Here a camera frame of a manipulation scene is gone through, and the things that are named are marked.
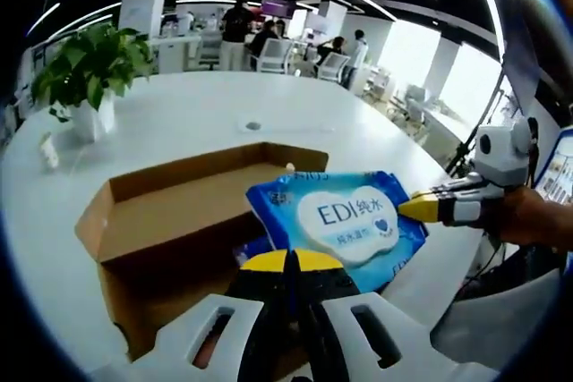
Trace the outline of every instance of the potted plant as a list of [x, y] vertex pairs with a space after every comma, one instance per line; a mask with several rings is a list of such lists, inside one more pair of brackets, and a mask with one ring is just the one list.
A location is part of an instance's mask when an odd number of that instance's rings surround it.
[[72, 120], [78, 134], [98, 140], [115, 125], [113, 96], [122, 97], [136, 76], [149, 78], [147, 35], [92, 26], [71, 36], [32, 84], [35, 102], [48, 102], [61, 123]]

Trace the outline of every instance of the cable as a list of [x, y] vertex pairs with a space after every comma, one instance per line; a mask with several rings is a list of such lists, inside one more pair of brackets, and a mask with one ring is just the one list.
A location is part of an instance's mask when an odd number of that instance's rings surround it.
[[473, 275], [472, 277], [470, 277], [470, 278], [461, 286], [461, 288], [458, 290], [458, 294], [457, 294], [457, 295], [461, 294], [461, 293], [466, 289], [466, 287], [467, 287], [468, 285], [470, 285], [474, 280], [476, 280], [478, 277], [480, 277], [481, 275], [483, 275], [483, 273], [485, 273], [485, 269], [492, 263], [493, 257], [496, 256], [496, 254], [498, 253], [498, 251], [499, 251], [501, 248], [504, 249], [504, 251], [503, 251], [503, 258], [505, 259], [505, 250], [506, 250], [506, 248], [507, 248], [507, 244], [506, 244], [506, 243], [503, 243], [503, 246], [500, 246], [497, 250], [495, 250], [495, 251], [493, 252], [493, 254], [492, 254], [492, 256], [490, 257], [490, 259], [488, 260], [488, 262], [485, 263], [485, 265], [484, 265], [475, 275]]

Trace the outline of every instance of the round white table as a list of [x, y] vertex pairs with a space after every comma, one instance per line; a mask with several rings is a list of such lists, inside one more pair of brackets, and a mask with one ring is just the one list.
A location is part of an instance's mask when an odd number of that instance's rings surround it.
[[[82, 211], [108, 178], [257, 141], [329, 153], [328, 171], [384, 170], [408, 192], [447, 176], [382, 114], [325, 81], [247, 72], [188, 72], [136, 80], [115, 106], [113, 134], [90, 145], [47, 110], [16, 133], [2, 161], [2, 205], [9, 250], [31, 304], [73, 361], [93, 371], [125, 360], [126, 343], [107, 315], [96, 269], [74, 233]], [[244, 128], [258, 121], [261, 130]], [[47, 172], [38, 151], [54, 134], [60, 167]], [[459, 288], [481, 233], [429, 225], [427, 243], [384, 297], [428, 327]]]

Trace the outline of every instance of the white flower pot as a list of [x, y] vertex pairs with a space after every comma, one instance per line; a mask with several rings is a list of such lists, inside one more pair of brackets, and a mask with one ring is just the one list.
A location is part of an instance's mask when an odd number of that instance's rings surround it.
[[110, 91], [102, 98], [96, 111], [87, 100], [80, 107], [69, 106], [73, 128], [87, 142], [95, 142], [115, 127], [114, 95]]

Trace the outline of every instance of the cardboard box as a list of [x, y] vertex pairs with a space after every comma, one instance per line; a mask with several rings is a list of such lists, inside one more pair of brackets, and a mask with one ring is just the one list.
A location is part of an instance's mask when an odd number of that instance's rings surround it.
[[226, 149], [111, 178], [76, 234], [98, 264], [109, 317], [136, 360], [157, 331], [238, 269], [232, 249], [265, 234], [244, 196], [292, 163], [324, 171], [328, 155], [272, 143]]

